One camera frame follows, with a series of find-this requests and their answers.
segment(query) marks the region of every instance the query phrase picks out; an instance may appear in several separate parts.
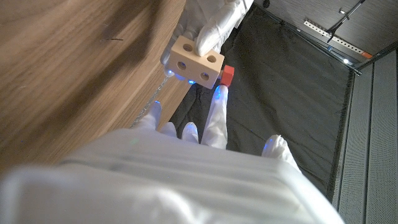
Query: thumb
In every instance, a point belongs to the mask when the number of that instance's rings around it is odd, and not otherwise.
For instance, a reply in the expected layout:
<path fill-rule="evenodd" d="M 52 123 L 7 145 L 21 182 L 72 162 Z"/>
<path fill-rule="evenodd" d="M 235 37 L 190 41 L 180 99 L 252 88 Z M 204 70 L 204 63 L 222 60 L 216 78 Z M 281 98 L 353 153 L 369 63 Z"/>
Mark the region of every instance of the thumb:
<path fill-rule="evenodd" d="M 290 152 L 287 141 L 280 135 L 273 135 L 268 139 L 261 156 L 285 161 L 301 172 Z"/>
<path fill-rule="evenodd" d="M 244 15 L 245 8 L 241 0 L 227 0 L 225 5 L 206 23 L 196 39 L 196 51 L 199 56 L 207 54 L 214 46 L 222 45 L 233 27 Z"/>

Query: hole in wooden block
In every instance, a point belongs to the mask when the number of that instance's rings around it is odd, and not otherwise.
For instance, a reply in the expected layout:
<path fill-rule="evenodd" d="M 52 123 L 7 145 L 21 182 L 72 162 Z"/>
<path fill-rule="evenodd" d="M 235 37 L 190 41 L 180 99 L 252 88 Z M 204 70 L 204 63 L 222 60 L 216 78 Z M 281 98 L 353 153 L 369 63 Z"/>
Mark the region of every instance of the hole in wooden block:
<path fill-rule="evenodd" d="M 207 57 L 207 61 L 211 62 L 211 63 L 215 63 L 217 61 L 216 57 L 210 55 L 209 57 Z"/>
<path fill-rule="evenodd" d="M 191 51 L 193 50 L 192 46 L 189 45 L 189 44 L 184 44 L 184 45 L 182 46 L 182 48 L 183 48 L 184 50 L 186 50 L 187 52 L 191 52 Z"/>
<path fill-rule="evenodd" d="M 209 80 L 209 75 L 205 72 L 203 72 L 202 74 L 200 74 L 200 78 L 207 81 Z"/>
<path fill-rule="evenodd" d="M 181 70 L 185 70 L 187 66 L 183 62 L 178 62 L 177 67 Z"/>

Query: gray wall panel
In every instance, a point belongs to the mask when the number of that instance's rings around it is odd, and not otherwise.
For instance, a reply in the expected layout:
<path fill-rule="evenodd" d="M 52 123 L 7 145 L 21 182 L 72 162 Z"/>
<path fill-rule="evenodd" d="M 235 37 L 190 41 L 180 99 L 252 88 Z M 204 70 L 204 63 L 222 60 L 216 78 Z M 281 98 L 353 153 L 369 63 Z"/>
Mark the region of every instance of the gray wall panel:
<path fill-rule="evenodd" d="M 346 90 L 346 97 L 347 99 L 347 115 L 345 118 L 345 125 L 343 129 L 343 135 L 341 137 L 341 146 L 340 146 L 340 155 L 337 164 L 337 171 L 336 171 L 336 179 L 335 179 L 335 188 L 333 191 L 333 198 L 331 204 L 338 210 L 339 202 L 340 202 L 340 192 L 341 192 L 341 181 L 343 178 L 343 169 L 344 169 L 344 159 L 346 153 L 346 145 L 347 145 L 347 134 L 349 128 L 349 116 L 351 111 L 351 102 L 353 97 L 353 84 L 355 74 L 351 71 L 352 78 L 348 81 L 348 89 Z"/>
<path fill-rule="evenodd" d="M 366 204 L 365 188 L 373 68 L 368 66 L 362 72 L 363 74 L 360 77 L 355 77 L 354 80 L 339 202 L 339 213 L 347 223 L 363 223 Z"/>
<path fill-rule="evenodd" d="M 374 63 L 366 223 L 397 223 L 396 52 Z"/>

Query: finger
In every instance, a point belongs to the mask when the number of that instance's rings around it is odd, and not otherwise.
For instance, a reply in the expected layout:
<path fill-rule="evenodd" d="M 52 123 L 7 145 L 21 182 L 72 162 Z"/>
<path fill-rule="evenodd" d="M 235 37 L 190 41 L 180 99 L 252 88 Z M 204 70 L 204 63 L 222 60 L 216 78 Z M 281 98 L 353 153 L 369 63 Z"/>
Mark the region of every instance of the finger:
<path fill-rule="evenodd" d="M 166 45 L 166 48 L 164 49 L 164 51 L 162 53 L 162 56 L 160 56 L 160 62 L 163 65 L 167 65 L 167 62 L 169 61 L 169 58 L 170 58 L 171 48 L 173 47 L 177 38 L 184 33 L 185 28 L 187 27 L 188 16 L 189 15 L 188 15 L 187 11 L 184 9 L 181 13 L 181 16 L 180 16 L 180 19 L 178 20 L 177 25 L 175 26 L 172 36 L 171 36 L 168 44 Z"/>
<path fill-rule="evenodd" d="M 156 127 L 159 125 L 162 106 L 159 101 L 155 101 L 147 111 L 147 114 L 138 121 L 135 127 L 156 130 Z"/>
<path fill-rule="evenodd" d="M 193 122 L 189 122 L 185 125 L 181 139 L 188 142 L 199 143 L 198 129 Z"/>
<path fill-rule="evenodd" d="M 163 128 L 160 130 L 160 133 L 166 134 L 170 137 L 177 137 L 177 132 L 175 130 L 175 126 L 173 122 L 167 122 L 163 126 Z"/>
<path fill-rule="evenodd" d="M 195 40 L 198 37 L 199 31 L 200 31 L 199 27 L 194 28 L 193 26 L 188 26 L 183 36 L 190 40 Z"/>
<path fill-rule="evenodd" d="M 204 56 L 217 43 L 221 42 L 222 45 L 244 13 L 245 9 L 242 1 L 226 1 L 226 4 L 199 32 L 195 47 L 198 55 Z"/>
<path fill-rule="evenodd" d="M 226 104 L 228 88 L 220 85 L 216 88 L 211 100 L 209 115 L 201 143 L 211 147 L 225 149 L 228 140 L 226 130 Z"/>
<path fill-rule="evenodd" d="M 225 43 L 226 39 L 229 37 L 229 35 L 231 34 L 232 29 L 227 33 L 227 35 L 223 36 L 221 38 L 221 40 L 213 47 L 213 50 L 217 53 L 221 52 L 221 47 L 223 46 L 223 44 Z"/>
<path fill-rule="evenodd" d="M 169 70 L 167 65 L 164 66 L 163 72 L 164 72 L 164 75 L 169 78 L 172 77 L 173 75 L 175 75 L 173 71 Z"/>
<path fill-rule="evenodd" d="M 267 140 L 261 156 L 282 160 L 301 172 L 287 145 L 287 141 L 280 135 L 273 135 Z"/>

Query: wooden block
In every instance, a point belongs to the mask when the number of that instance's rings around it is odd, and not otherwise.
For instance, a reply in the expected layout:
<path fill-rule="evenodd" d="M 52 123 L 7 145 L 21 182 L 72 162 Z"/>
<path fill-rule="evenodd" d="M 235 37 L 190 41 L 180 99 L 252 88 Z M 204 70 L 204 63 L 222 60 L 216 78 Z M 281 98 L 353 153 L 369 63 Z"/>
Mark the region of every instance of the wooden block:
<path fill-rule="evenodd" d="M 220 74 L 224 56 L 211 50 L 201 57 L 195 53 L 194 47 L 194 41 L 183 36 L 178 37 L 170 52 L 169 69 L 212 89 Z"/>
<path fill-rule="evenodd" d="M 223 76 L 221 77 L 220 85 L 226 85 L 229 87 L 234 77 L 235 68 L 229 65 L 224 66 Z"/>

